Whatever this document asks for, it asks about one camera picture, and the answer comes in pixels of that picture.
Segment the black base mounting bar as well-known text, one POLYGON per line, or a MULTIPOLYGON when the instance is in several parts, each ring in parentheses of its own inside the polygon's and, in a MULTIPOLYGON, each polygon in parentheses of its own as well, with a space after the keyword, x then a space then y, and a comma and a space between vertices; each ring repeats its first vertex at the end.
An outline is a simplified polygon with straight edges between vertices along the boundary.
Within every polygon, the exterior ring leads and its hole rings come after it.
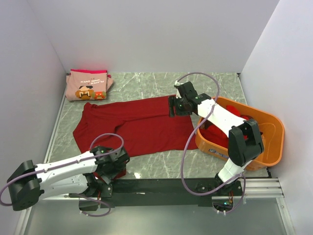
POLYGON ((190 194, 181 179, 118 179, 107 185, 100 180, 83 196, 100 198, 112 208, 125 206, 198 205, 211 207, 214 196, 241 196, 243 186, 237 180, 206 196, 190 194))

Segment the pink folded graphic t shirt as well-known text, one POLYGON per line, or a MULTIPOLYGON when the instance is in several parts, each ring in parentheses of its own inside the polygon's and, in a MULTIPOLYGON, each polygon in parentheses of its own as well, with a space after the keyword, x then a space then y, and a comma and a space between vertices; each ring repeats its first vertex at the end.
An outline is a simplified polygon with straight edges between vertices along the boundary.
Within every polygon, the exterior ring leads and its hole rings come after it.
POLYGON ((68 101, 104 100, 114 80, 107 70, 70 70, 66 83, 68 101))

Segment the orange plastic basket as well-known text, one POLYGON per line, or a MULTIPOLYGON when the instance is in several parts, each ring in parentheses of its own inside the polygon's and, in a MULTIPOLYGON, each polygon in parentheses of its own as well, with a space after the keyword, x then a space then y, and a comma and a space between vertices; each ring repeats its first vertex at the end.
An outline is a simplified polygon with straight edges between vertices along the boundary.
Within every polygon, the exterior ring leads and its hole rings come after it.
MULTIPOLYGON (((264 151, 246 167, 247 170, 257 171, 261 168, 274 166, 280 162, 285 134, 285 129, 280 119, 272 114, 225 97, 220 96, 217 103, 235 115, 243 118, 253 118, 258 122, 260 132, 262 133, 264 151)), ((217 131, 213 131, 210 134, 208 132, 210 125, 211 123, 207 121, 204 127, 197 131, 195 143, 200 151, 226 161, 228 159, 228 139, 222 139, 222 136, 218 135, 217 131)))

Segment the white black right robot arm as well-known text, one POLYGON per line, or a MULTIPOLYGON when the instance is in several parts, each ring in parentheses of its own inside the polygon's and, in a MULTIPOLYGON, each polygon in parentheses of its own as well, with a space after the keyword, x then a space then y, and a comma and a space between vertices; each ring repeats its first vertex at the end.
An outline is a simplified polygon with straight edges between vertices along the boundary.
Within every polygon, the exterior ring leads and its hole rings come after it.
POLYGON ((207 94, 198 94, 191 82, 174 84, 176 95, 169 96, 170 116, 196 114, 202 118, 200 124, 191 132, 184 150, 188 149, 191 139, 206 121, 211 122, 228 137, 228 160, 215 178, 215 188, 208 192, 192 191, 184 176, 181 181, 192 195, 206 196, 213 193, 226 195, 232 189, 232 183, 242 176, 244 169, 264 151, 259 125, 256 120, 238 117, 217 103, 216 98, 207 94))

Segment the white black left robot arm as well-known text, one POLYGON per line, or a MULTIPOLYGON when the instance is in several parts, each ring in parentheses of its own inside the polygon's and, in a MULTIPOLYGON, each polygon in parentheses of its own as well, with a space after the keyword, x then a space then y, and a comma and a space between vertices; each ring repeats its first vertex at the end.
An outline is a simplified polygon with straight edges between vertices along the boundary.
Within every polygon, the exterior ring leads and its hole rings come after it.
POLYGON ((97 146, 78 156, 48 164, 19 165, 7 180, 14 211, 61 194, 84 197, 111 196, 112 182, 123 176, 130 157, 124 148, 97 146))

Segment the dark red t shirt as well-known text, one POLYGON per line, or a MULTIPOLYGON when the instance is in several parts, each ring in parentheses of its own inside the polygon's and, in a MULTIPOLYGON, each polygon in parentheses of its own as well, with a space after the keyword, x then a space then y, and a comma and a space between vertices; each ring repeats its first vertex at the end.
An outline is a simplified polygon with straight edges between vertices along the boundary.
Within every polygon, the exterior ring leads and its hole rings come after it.
POLYGON ((104 105, 86 103, 73 131, 84 153, 92 142, 116 149, 121 136, 130 157, 183 150, 194 130, 190 116, 169 116, 168 97, 154 97, 104 105))

